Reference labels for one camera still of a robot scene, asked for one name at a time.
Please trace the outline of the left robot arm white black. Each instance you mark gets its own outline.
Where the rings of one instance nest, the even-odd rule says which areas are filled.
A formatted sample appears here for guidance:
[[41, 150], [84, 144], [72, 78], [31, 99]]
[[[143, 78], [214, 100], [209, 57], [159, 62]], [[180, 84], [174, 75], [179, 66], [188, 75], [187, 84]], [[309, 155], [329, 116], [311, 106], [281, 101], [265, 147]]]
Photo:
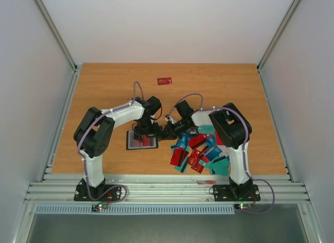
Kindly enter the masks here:
[[92, 107], [86, 112], [74, 133], [77, 153], [82, 157], [84, 168], [84, 176], [76, 186], [75, 201], [115, 203], [125, 198], [126, 186], [106, 183], [102, 169], [103, 154], [113, 130], [131, 121], [136, 124], [126, 133], [126, 149], [158, 148], [162, 127], [156, 123], [154, 115], [161, 109], [160, 100], [152, 96], [148, 100], [136, 97], [111, 109]]

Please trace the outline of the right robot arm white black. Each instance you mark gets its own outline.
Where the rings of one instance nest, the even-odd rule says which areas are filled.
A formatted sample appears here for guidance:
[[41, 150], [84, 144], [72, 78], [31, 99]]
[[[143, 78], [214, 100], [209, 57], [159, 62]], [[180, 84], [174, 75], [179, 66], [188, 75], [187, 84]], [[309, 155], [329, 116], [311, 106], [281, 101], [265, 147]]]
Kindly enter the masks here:
[[221, 108], [194, 111], [187, 101], [174, 108], [181, 119], [166, 116], [163, 140], [176, 140], [170, 164], [180, 172], [188, 167], [197, 173], [229, 177], [228, 195], [239, 200], [248, 195], [253, 181], [248, 168], [247, 148], [252, 127], [233, 103]]

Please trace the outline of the black leather card holder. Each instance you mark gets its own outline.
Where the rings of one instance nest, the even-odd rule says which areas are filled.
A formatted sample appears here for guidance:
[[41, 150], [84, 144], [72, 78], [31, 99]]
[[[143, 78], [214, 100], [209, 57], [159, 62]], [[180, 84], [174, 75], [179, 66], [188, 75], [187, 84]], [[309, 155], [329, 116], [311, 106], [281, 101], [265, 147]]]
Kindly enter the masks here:
[[158, 139], [154, 137], [154, 142], [155, 142], [155, 146], [154, 147], [143, 147], [143, 145], [142, 145], [141, 148], [139, 148], [139, 149], [129, 149], [128, 148], [128, 141], [129, 141], [130, 138], [134, 139], [134, 132], [133, 131], [127, 131], [127, 133], [126, 133], [126, 150], [128, 150], [128, 151], [130, 151], [130, 150], [139, 150], [139, 149], [156, 149], [156, 148], [159, 147]]

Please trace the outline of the red VIP card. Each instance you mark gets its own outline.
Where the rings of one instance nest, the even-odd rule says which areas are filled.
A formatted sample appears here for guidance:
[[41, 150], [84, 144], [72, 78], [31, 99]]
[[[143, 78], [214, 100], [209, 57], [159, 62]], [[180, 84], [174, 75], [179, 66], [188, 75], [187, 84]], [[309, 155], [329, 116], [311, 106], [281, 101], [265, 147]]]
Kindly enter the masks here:
[[154, 147], [155, 146], [154, 138], [144, 136], [142, 138], [142, 145], [143, 147]]
[[141, 148], [142, 144], [138, 140], [134, 140], [133, 138], [130, 138], [128, 141], [128, 148], [129, 149], [139, 149]]

